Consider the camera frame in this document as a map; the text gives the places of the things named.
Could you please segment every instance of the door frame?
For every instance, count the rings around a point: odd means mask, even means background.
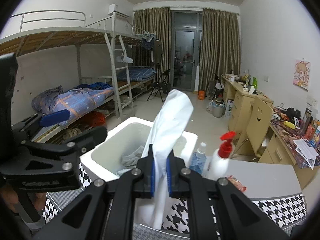
[[[175,28],[174,27],[174,14],[175,13],[196,13],[197,15],[197,26],[196,28]],[[196,81],[196,68],[199,64],[199,46],[200,46],[200,32],[202,32],[202,28],[199,27],[199,15],[202,14],[202,12],[199,11],[171,11],[171,66],[172,70],[170,71],[170,83],[173,88],[176,88],[178,90],[182,91],[194,91],[195,88],[195,81]],[[174,77],[174,54],[175,54],[175,41],[176,41],[176,31],[182,31],[182,32],[194,32],[194,44],[193,44],[193,60],[194,64],[192,67],[192,77],[191,77],[191,88],[190,89],[184,89],[184,88],[178,88],[173,86],[173,77]]]

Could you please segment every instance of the bed ladder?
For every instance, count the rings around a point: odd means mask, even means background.
[[[116,99],[116,102],[117,102],[117,107],[118,107],[118,111],[119,111],[119,117],[121,119],[121,122],[123,122],[126,118],[124,117],[124,115],[130,115],[130,114],[133,114],[133,98],[132,98],[132,91],[131,91],[131,82],[130,82],[130,76],[129,76],[129,65],[128,63],[125,63],[125,66],[124,67],[119,67],[119,68],[116,68],[116,64],[115,64],[115,51],[122,51],[123,52],[123,55],[124,56],[127,56],[127,51],[125,49],[125,46],[124,46],[124,43],[123,43],[123,40],[122,40],[122,37],[121,35],[119,35],[119,41],[120,41],[120,44],[121,44],[121,49],[114,49],[114,45],[111,46],[110,44],[110,41],[109,41],[109,38],[108,38],[108,35],[107,33],[104,34],[104,38],[106,40],[106,43],[107,43],[107,46],[108,46],[108,49],[109,49],[109,53],[110,53],[110,59],[111,59],[111,70],[112,70],[112,85],[113,85],[113,88],[114,88],[114,93],[115,93],[115,99]],[[126,69],[126,75],[127,75],[127,84],[125,84],[124,86],[121,86],[121,87],[118,87],[118,79],[117,79],[117,73],[116,71],[117,70],[122,70],[122,69]],[[120,90],[121,89],[126,89],[128,88],[128,92],[129,92],[129,101],[126,102],[125,104],[121,104],[121,100],[120,100]],[[124,109],[126,106],[128,106],[129,104],[131,104],[131,113],[130,114],[124,114],[122,109]]]

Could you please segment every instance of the glass door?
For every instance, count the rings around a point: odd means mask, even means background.
[[[199,63],[200,13],[172,12],[171,84],[185,91],[195,90],[196,66]]]

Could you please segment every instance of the drawer handle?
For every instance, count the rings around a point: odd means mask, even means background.
[[[278,152],[278,150],[276,150],[276,154],[277,154],[279,160],[282,161],[282,157],[281,157],[280,153]]]

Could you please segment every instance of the upper bunk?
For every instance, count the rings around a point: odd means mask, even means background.
[[[33,20],[24,20],[24,16],[27,14],[50,12],[51,10],[32,11],[23,14],[17,14],[11,16],[11,18],[22,16],[20,23],[20,31],[18,33],[9,35],[0,39],[0,55],[7,53],[15,53],[16,57],[22,56],[35,51],[56,48],[61,46],[70,45],[84,45],[84,44],[105,44],[104,34],[107,33],[109,40],[112,39],[112,34],[115,36],[115,45],[120,45],[119,35],[121,35],[124,44],[137,45],[141,43],[141,37],[148,32],[135,28],[132,26],[131,34],[121,33],[114,31],[116,19],[126,20],[126,16],[121,13],[114,13],[110,17],[99,20],[97,22],[85,25],[85,14],[84,27],[48,27],[48,28],[36,28],[31,30],[22,31],[25,24],[37,23],[39,21],[50,21],[50,20],[80,20],[74,18],[38,18]],[[68,12],[65,10],[52,10],[54,12]],[[107,22],[111,22],[111,28],[108,29]],[[92,28],[97,25],[103,26],[100,28]]]

